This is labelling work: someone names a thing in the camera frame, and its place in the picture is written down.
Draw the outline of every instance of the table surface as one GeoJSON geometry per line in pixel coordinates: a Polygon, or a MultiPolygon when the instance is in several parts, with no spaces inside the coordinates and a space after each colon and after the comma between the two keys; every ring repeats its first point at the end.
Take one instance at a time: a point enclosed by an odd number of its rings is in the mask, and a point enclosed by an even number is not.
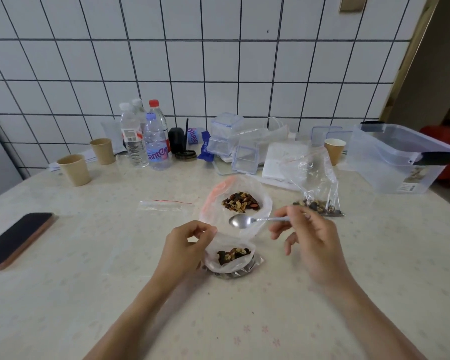
{"type": "MultiPolygon", "coordinates": [[[[0,359],[82,358],[150,278],[175,226],[137,211],[139,201],[190,202],[198,218],[224,179],[201,160],[156,172],[120,156],[89,170],[82,187],[47,171],[0,196],[0,234],[29,212],[58,215],[0,272],[0,359]]],[[[431,191],[375,196],[357,173],[337,175],[346,216],[333,220],[354,277],[429,359],[450,359],[450,205],[431,191]]],[[[274,209],[299,196],[264,187],[274,209]]],[[[150,331],[147,358],[363,359],[297,250],[284,255],[284,236],[254,238],[265,261],[243,278],[200,271],[178,288],[150,331]]]]}

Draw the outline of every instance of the person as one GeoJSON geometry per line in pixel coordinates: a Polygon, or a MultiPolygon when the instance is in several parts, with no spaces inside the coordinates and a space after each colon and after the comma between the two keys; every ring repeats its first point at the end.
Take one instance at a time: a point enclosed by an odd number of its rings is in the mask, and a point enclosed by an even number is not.
{"type": "MultiPolygon", "coordinates": [[[[277,240],[293,228],[284,242],[285,255],[295,243],[310,278],[324,297],[338,310],[350,331],[370,359],[425,359],[420,351],[373,304],[350,273],[336,225],[312,210],[285,206],[275,216],[288,216],[290,222],[269,226],[277,240]]],[[[162,256],[150,281],[130,306],[85,356],[85,360],[137,359],[140,339],[174,288],[200,266],[205,248],[217,228],[200,221],[175,227],[166,237],[162,256]],[[195,236],[198,241],[190,243],[195,236]]]]}

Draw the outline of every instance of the paper cup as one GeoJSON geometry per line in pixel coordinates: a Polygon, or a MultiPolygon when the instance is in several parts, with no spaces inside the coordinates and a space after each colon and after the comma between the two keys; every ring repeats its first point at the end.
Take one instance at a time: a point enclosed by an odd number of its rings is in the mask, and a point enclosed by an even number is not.
{"type": "Polygon", "coordinates": [[[112,140],[109,138],[96,138],[89,143],[97,156],[98,163],[107,166],[115,162],[113,155],[112,140]]]}
{"type": "Polygon", "coordinates": [[[92,180],[83,155],[67,155],[56,162],[60,166],[60,170],[65,173],[70,183],[75,187],[83,186],[92,180]]]}
{"type": "Polygon", "coordinates": [[[330,156],[331,165],[336,166],[347,143],[339,138],[326,138],[325,148],[330,156]]]}

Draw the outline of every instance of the metal spoon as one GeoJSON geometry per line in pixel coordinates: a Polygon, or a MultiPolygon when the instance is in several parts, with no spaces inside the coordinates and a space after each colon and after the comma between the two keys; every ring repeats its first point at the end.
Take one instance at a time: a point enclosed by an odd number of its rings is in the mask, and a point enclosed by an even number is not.
{"type": "Polygon", "coordinates": [[[258,221],[290,221],[288,216],[285,217],[266,217],[266,218],[253,218],[247,216],[244,213],[236,214],[235,216],[230,217],[228,223],[237,229],[246,229],[252,223],[258,221]]]}

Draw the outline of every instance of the mixed nuts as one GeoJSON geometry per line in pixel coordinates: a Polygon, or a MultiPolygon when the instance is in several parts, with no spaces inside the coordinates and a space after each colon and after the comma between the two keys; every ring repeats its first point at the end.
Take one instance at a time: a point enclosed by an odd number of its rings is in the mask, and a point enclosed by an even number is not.
{"type": "Polygon", "coordinates": [[[242,256],[250,254],[251,251],[248,248],[233,248],[230,251],[220,250],[217,252],[218,262],[221,266],[231,262],[232,260],[241,258],[242,256]]]}
{"type": "Polygon", "coordinates": [[[343,216],[342,211],[336,210],[332,201],[320,200],[320,199],[304,199],[292,203],[295,206],[305,206],[309,209],[319,213],[322,216],[343,216]]]}
{"type": "Polygon", "coordinates": [[[245,209],[252,209],[254,211],[260,210],[260,205],[257,200],[252,197],[250,193],[238,192],[230,195],[222,201],[222,206],[228,208],[230,211],[245,213],[245,209]]]}

